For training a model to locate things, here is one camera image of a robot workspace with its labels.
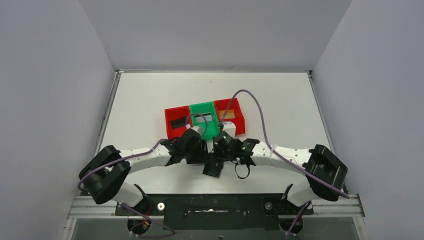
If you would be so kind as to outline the black leather card holder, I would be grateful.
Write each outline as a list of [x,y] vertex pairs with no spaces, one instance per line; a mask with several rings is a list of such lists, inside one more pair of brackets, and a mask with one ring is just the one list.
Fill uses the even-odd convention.
[[214,153],[208,153],[205,158],[203,175],[219,178],[224,167],[224,161],[217,157]]

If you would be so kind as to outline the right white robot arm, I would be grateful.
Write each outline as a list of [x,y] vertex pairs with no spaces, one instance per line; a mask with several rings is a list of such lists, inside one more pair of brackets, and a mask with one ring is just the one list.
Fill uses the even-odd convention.
[[248,168],[269,166],[303,175],[304,179],[287,188],[281,199],[282,209],[289,214],[314,199],[336,202],[340,197],[348,197],[342,191],[348,167],[321,144],[312,149],[272,147],[266,141],[252,138],[241,141],[222,131],[213,140],[213,153]]

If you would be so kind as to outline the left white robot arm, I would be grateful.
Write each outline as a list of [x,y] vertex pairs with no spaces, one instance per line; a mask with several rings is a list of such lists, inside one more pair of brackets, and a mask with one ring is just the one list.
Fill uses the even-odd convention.
[[141,187],[126,182],[127,176],[199,156],[204,146],[202,130],[200,126],[190,127],[180,137],[160,139],[151,148],[124,151],[108,145],[80,171],[77,188],[88,192],[98,205],[115,201],[143,213],[148,207],[147,196]]

